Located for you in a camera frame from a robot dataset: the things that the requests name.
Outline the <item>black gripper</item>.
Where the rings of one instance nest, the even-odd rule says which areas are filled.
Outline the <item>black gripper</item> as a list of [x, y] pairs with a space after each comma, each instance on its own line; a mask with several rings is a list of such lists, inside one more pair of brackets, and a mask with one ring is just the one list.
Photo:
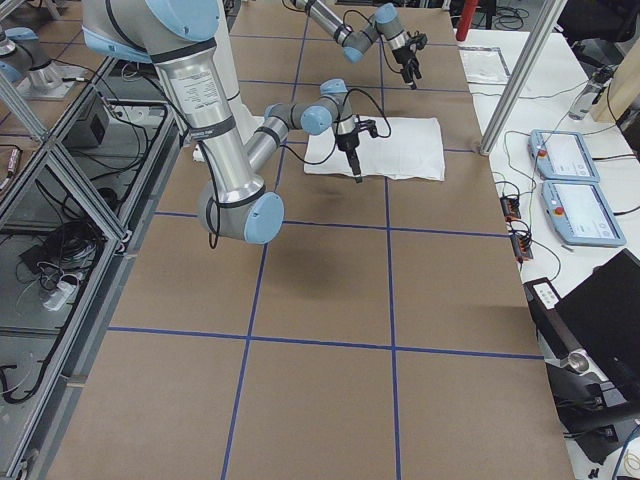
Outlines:
[[356, 127], [357, 120], [349, 116], [337, 122], [334, 129], [334, 137], [339, 151], [346, 153], [349, 167], [357, 183], [362, 182], [360, 161], [356, 152], [360, 144]]
[[411, 90], [417, 89], [416, 80], [420, 74], [419, 61], [416, 57], [419, 47], [419, 43], [408, 43], [392, 50], [394, 59], [400, 65], [400, 74], [403, 81]]

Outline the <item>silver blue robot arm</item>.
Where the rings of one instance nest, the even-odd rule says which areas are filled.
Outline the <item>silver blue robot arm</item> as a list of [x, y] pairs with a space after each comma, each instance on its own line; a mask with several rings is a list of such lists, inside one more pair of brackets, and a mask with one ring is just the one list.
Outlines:
[[267, 190], [258, 174], [261, 166], [290, 131], [319, 135], [332, 129], [360, 180], [357, 127], [346, 85], [336, 79], [322, 85], [313, 103], [272, 106], [244, 142], [214, 64], [221, 19], [215, 1], [87, 1], [83, 6], [86, 45], [105, 56], [153, 65], [182, 131], [197, 142], [211, 173], [200, 197], [203, 227], [216, 236], [265, 244], [281, 229], [284, 204]]
[[347, 12], [339, 17], [324, 1], [282, 1], [285, 8], [303, 13], [325, 31], [338, 44], [345, 58], [351, 63], [359, 62], [365, 53], [378, 41], [385, 42], [391, 49], [403, 82], [412, 90], [417, 89], [416, 80], [422, 78], [417, 52], [424, 49], [428, 39], [424, 33], [411, 34], [403, 25], [393, 3], [378, 7], [369, 17], [360, 11], [350, 10], [364, 19], [364, 25], [357, 30], [346, 22]]

